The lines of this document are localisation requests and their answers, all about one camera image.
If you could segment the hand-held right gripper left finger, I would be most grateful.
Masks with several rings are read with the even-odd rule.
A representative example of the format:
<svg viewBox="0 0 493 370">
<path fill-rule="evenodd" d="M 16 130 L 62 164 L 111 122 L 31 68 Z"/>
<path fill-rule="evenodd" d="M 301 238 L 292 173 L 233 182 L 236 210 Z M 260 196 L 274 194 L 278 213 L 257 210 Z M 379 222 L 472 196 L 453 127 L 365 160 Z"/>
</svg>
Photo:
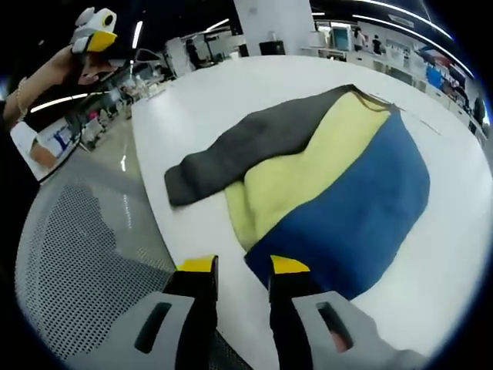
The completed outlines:
<svg viewBox="0 0 493 370">
<path fill-rule="evenodd" d="M 217 326 L 218 257 L 185 261 L 162 291 L 148 294 L 73 369 L 207 369 Z"/>
</svg>

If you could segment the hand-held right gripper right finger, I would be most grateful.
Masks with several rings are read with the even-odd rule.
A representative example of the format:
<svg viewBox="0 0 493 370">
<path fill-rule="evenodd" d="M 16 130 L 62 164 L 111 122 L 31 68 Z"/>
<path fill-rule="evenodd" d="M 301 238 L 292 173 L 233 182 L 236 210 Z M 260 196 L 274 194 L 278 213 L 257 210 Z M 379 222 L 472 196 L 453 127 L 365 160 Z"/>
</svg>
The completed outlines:
<svg viewBox="0 0 493 370">
<path fill-rule="evenodd" d="M 270 328 L 282 369 L 423 369 L 428 360 L 397 350 L 373 318 L 335 291 L 323 291 L 305 264 L 272 256 Z"/>
</svg>

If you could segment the person's left hand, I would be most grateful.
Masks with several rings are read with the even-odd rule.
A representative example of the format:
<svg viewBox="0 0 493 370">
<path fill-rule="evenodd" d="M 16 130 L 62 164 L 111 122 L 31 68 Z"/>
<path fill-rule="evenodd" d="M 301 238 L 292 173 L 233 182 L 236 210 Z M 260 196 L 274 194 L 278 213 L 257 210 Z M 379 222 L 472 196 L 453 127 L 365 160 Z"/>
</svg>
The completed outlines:
<svg viewBox="0 0 493 370">
<path fill-rule="evenodd" d="M 116 67 L 104 59 L 101 53 L 75 54 L 72 47 L 67 46 L 40 69 L 50 86 L 62 85 L 67 78 L 76 79 L 79 85 L 85 86 L 97 82 L 101 74 L 114 72 Z"/>
</svg>

